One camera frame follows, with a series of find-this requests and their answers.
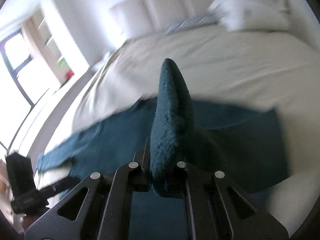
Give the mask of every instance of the bed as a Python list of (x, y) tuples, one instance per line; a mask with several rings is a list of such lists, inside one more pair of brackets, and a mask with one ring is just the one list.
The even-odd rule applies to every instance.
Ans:
[[(277, 107), (289, 152), (291, 176), (268, 189), (270, 198), (265, 208), (292, 236), (320, 195), (317, 41), (297, 30), (297, 23), (291, 33), (229, 33), (223, 26), (210, 25), (163, 34), (169, 23), (202, 13), (211, 2), (127, 0), (111, 8), (111, 15), (122, 29), (121, 38), (129, 40), (77, 97), (46, 152), (70, 134), (129, 108), (138, 99), (156, 96), (161, 64), (165, 58), (172, 58), (192, 98), (237, 103), (261, 110)], [(70, 165), (65, 163), (57, 169), (36, 174), (38, 187), (66, 176)], [(50, 205), (57, 201), (58, 196), (50, 199)]]

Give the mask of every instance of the white pillow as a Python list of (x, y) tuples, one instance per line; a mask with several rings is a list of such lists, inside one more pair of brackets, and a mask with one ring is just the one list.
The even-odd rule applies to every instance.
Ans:
[(208, 9), (219, 15), (228, 31), (269, 30), (287, 31), (288, 15), (263, 0), (215, 0)]

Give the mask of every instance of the teal garment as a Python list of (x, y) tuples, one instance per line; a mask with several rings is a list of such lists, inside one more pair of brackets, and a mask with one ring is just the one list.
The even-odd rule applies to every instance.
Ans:
[[(157, 98), (139, 100), (128, 110), (114, 114), (94, 124), (87, 130), (72, 135), (48, 154), (39, 156), (36, 169), (38, 171), (47, 171), (60, 166), (67, 160), (71, 160), (72, 167), (69, 175), (77, 176), (81, 179), (86, 178), (95, 171), (104, 174), (116, 171), (121, 165), (133, 160), (134, 153), (144, 148), (147, 137), (150, 137), (152, 127), (159, 125), (157, 119), (155, 119), (157, 104), (159, 105), (159, 103), (160, 100), (157, 100)], [(283, 159), (285, 158), (280, 126), (274, 110), (264, 113), (245, 107), (196, 100), (192, 101), (191, 108), (194, 114), (193, 120), (197, 126), (206, 129), (229, 127), (232, 138), (234, 138), (234, 133), (239, 132), (239, 130), (233, 130), (232, 128), (237, 127), (235, 126), (236, 124), (246, 124), (250, 121), (249, 123), (254, 125), (255, 120), (260, 120), (261, 125), (258, 125), (258, 129), (256, 126), (248, 126), (247, 128), (254, 128), (256, 138), (262, 138), (262, 141), (258, 140), (252, 144), (252, 141), (248, 141), (249, 138), (247, 136), (243, 137), (244, 134), (241, 132), (238, 134), (238, 142), (232, 145), (241, 149), (240, 156), (243, 156), (246, 150), (249, 150), (247, 158), (254, 159), (259, 156), (259, 159), (265, 159), (267, 163), (269, 163), (270, 156), (273, 156), (274, 152), (282, 156)], [(266, 149), (261, 149), (265, 145), (263, 143), (260, 146), (260, 142), (268, 142), (266, 149), (272, 152), (266, 152)], [(201, 162), (201, 159), (203, 159), (203, 162), (205, 162), (206, 159), (202, 158), (201, 155), (198, 157), (193, 161)], [(242, 161), (236, 168), (241, 172), (245, 171), (245, 169), (242, 169), (244, 164), (244, 161)], [(253, 168), (251, 172), (257, 172), (257, 169)], [(280, 171), (280, 174), (282, 174), (282, 177), (278, 177), (278, 180), (286, 178), (286, 175), (283, 175), (287, 174), (286, 165), (283, 165), (283, 170)], [(250, 178), (243, 186), (251, 187), (252, 179), (254, 178)], [(269, 183), (266, 185), (261, 184), (262, 188), (266, 188), (268, 185)], [(187, 226), (184, 201), (159, 197), (153, 190), (148, 193), (134, 193), (129, 239), (141, 240), (141, 235), (144, 236), (144, 239), (149, 240), (186, 240)]]
[(161, 195), (166, 174), (187, 161), (202, 171), (227, 173), (248, 193), (271, 187), (288, 177), (279, 127), (275, 110), (214, 129), (197, 126), (183, 76), (166, 59), (151, 131), (152, 184)]

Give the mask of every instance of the padded headboard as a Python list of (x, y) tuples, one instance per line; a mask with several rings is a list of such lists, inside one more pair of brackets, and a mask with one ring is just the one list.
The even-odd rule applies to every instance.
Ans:
[(207, 11), (212, 0), (126, 0), (110, 9), (125, 39), (159, 32), (172, 22)]

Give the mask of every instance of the headboard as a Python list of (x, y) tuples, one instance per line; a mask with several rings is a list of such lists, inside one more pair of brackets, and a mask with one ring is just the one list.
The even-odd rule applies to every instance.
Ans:
[(125, 40), (160, 32), (170, 23), (203, 14), (211, 3), (212, 0), (126, 0), (109, 12)]

